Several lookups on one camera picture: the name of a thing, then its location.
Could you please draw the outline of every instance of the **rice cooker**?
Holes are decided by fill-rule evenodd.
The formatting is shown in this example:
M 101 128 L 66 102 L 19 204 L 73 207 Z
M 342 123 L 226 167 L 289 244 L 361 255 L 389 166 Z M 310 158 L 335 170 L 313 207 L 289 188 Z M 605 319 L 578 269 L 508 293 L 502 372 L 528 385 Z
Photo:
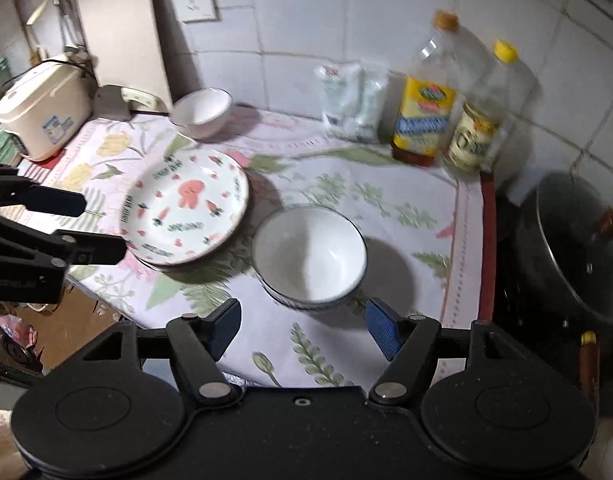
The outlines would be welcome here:
M 34 162 L 55 155 L 89 115 L 82 71 L 60 63 L 37 65 L 0 101 L 0 124 L 18 138 L 22 156 Z

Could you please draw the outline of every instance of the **wooden handle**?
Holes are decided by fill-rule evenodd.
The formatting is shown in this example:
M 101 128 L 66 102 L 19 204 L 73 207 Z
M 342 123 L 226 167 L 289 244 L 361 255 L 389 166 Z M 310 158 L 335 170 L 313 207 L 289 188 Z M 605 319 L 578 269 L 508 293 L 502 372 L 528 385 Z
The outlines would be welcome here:
M 594 332 L 583 334 L 580 347 L 580 389 L 593 405 L 596 417 L 600 401 L 600 349 Z
M 608 208 L 604 214 L 598 218 L 595 223 L 595 229 L 605 240 L 611 240 L 613 238 L 613 208 Z

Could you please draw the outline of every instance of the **table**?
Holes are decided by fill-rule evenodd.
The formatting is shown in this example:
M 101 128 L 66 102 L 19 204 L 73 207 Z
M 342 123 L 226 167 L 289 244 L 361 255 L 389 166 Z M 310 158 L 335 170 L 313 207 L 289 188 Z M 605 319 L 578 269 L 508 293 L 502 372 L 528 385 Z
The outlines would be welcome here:
M 387 362 L 365 328 L 365 297 L 447 327 L 468 328 L 478 317 L 483 245 L 495 244 L 490 233 L 484 236 L 483 218 L 490 213 L 480 182 L 456 184 L 440 168 L 394 161 L 384 146 L 326 137 L 318 121 L 254 108 L 236 107 L 211 141 L 204 146 L 233 156 L 251 182 L 253 210 L 238 237 L 183 276 L 149 269 L 127 253 L 117 266 L 72 267 L 78 286 L 146 328 L 163 327 L 190 310 L 206 316 L 226 298 L 237 298 L 242 327 L 219 365 L 276 386 L 353 383 L 368 390 Z M 82 192 L 85 213 L 74 219 L 26 212 L 20 221 L 43 232 L 118 234 L 125 193 L 139 174 L 164 156 L 186 156 L 193 148 L 166 117 L 90 121 L 44 181 Z M 296 203 L 334 208 L 365 237 L 367 275 L 348 305 L 317 315 L 296 312 L 272 300 L 254 275 L 249 248 L 256 225 Z M 488 298 L 491 258 L 485 264 L 482 295 Z M 461 367 L 463 362 L 440 362 L 436 377 Z

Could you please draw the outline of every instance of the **decorative plate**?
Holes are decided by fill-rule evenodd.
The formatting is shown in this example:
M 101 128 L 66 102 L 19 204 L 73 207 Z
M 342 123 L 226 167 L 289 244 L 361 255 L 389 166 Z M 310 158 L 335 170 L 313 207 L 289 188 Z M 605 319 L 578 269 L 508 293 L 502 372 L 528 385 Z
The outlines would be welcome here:
M 138 258 L 158 266 L 197 260 L 229 238 L 246 211 L 244 170 L 215 150 L 178 152 L 131 187 L 120 228 Z

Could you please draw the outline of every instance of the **black pot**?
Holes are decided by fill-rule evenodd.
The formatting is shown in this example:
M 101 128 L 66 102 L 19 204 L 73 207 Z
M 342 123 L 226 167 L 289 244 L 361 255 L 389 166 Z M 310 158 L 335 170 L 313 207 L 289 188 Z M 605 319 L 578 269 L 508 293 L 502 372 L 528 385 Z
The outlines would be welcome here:
M 613 324 L 613 224 L 598 192 L 568 173 L 545 177 L 520 208 L 520 270 L 544 307 L 589 328 Z

